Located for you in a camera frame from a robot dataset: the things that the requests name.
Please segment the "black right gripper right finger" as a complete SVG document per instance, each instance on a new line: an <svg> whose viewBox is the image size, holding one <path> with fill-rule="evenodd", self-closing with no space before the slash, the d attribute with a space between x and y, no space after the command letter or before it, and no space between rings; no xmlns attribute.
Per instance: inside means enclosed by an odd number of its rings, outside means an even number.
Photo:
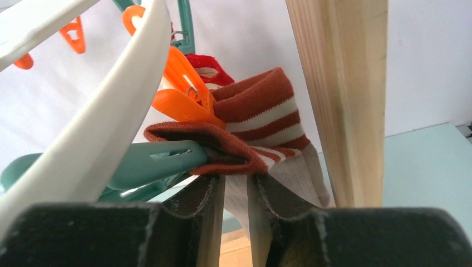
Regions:
<svg viewBox="0 0 472 267"><path fill-rule="evenodd" d="M320 208L271 175L247 179L254 266L470 266L471 243L444 210Z"/></svg>

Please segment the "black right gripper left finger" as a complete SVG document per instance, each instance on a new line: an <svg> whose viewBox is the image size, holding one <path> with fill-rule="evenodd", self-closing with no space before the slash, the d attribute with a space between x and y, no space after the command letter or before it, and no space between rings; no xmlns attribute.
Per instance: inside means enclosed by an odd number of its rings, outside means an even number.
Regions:
<svg viewBox="0 0 472 267"><path fill-rule="evenodd" d="M217 266L225 180L158 202L33 205L1 240L2 266Z"/></svg>

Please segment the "orange cuffed grey sock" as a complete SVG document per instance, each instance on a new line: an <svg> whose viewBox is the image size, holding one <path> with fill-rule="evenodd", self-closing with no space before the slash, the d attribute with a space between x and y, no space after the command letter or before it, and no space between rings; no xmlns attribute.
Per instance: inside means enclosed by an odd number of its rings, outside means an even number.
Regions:
<svg viewBox="0 0 472 267"><path fill-rule="evenodd" d="M289 78L280 67L213 90L216 117L250 145L304 150L311 145L301 125Z"/></svg>

